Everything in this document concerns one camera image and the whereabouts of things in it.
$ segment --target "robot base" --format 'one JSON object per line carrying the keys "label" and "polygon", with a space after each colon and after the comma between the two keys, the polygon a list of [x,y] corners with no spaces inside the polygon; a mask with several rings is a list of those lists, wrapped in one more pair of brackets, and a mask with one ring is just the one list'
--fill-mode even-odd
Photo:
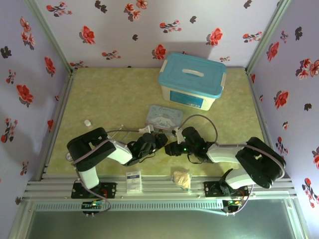
{"label": "robot base", "polygon": [[220,183],[218,181],[213,182],[204,182],[204,190],[205,190],[205,197],[243,197],[249,195],[249,191],[247,186],[240,187],[230,194],[225,194],[222,192]]}
{"label": "robot base", "polygon": [[[102,197],[106,198],[115,198],[116,193],[116,183],[99,183],[94,188],[91,188],[91,191],[95,192],[96,194],[101,195]],[[71,198],[73,199],[93,199],[97,198],[95,195],[92,195],[85,188],[82,187],[81,183],[74,183],[72,188]]]}

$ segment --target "white bottle cap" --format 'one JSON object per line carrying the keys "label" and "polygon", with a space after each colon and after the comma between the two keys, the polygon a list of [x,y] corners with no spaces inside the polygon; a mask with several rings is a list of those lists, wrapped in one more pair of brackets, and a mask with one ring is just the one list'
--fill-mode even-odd
{"label": "white bottle cap", "polygon": [[84,121],[84,124],[85,124],[87,127],[90,127],[90,126],[91,126],[91,122],[90,122],[88,119],[86,119],[86,120]]}

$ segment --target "white plastic container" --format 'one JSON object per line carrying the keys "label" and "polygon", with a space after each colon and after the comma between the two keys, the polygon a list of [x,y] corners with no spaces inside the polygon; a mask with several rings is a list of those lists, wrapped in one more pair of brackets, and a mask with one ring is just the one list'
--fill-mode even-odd
{"label": "white plastic container", "polygon": [[226,71],[220,62],[171,53],[159,74],[163,98],[207,111],[222,94]]}

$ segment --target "metal frame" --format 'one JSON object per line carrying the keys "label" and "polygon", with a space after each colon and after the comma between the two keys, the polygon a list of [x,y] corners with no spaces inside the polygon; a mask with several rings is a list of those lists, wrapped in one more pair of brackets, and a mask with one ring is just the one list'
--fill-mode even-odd
{"label": "metal frame", "polygon": [[265,48],[267,47],[270,38],[273,36],[274,31],[276,30],[279,22],[281,21],[285,11],[287,10],[289,4],[292,0],[281,0],[279,6],[277,7],[276,11],[274,12],[271,21],[266,27],[264,36],[261,42],[258,44],[256,50],[254,51],[246,70],[251,72],[252,69],[255,67],[257,61],[261,57],[261,54],[264,52]]}
{"label": "metal frame", "polygon": [[[30,11],[38,20],[48,40],[60,56],[66,69],[70,73],[65,82],[62,98],[59,102],[55,114],[55,128],[50,134],[50,139],[46,145],[41,166],[36,174],[36,180],[29,182],[23,196],[23,201],[19,207],[19,211],[15,217],[14,225],[9,235],[10,239],[24,239],[28,235],[29,226],[32,225],[33,213],[37,211],[81,211],[80,199],[71,199],[72,186],[77,178],[70,175],[48,175],[46,170],[53,151],[54,143],[58,134],[58,129],[62,121],[63,113],[70,94],[76,72],[71,73],[66,58],[60,49],[53,33],[48,27],[39,7],[34,0],[24,0]],[[262,52],[279,24],[284,12],[286,11],[291,0],[282,0],[271,22],[267,26],[266,33],[254,55],[252,56],[246,72],[249,78],[249,86],[251,89],[253,102],[255,105],[258,120],[267,145],[272,147],[269,137],[267,124],[260,108],[257,96],[255,95],[254,86],[251,83],[250,72],[260,58]],[[238,198],[206,198],[204,193],[205,181],[218,181],[216,177],[193,176],[191,181],[191,193],[182,191],[172,181],[170,176],[143,176],[142,177],[142,194],[130,195],[126,193],[125,177],[100,177],[101,182],[117,183],[117,191],[114,199],[110,199],[112,210],[202,210],[206,212],[219,213],[214,209],[221,208],[221,200],[237,200]],[[251,200],[259,199],[284,199],[287,208],[288,217],[291,221],[295,237],[298,239],[308,238],[309,232],[306,222],[301,213],[297,195],[290,178],[277,180],[271,189],[264,189],[255,186],[250,197]]]}

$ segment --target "glass panel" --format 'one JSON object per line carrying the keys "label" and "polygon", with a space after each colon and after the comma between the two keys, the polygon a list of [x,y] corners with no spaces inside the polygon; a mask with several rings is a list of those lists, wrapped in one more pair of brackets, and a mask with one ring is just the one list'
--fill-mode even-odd
{"label": "glass panel", "polygon": [[292,239],[283,200],[252,200],[236,216],[199,211],[35,212],[29,239]]}

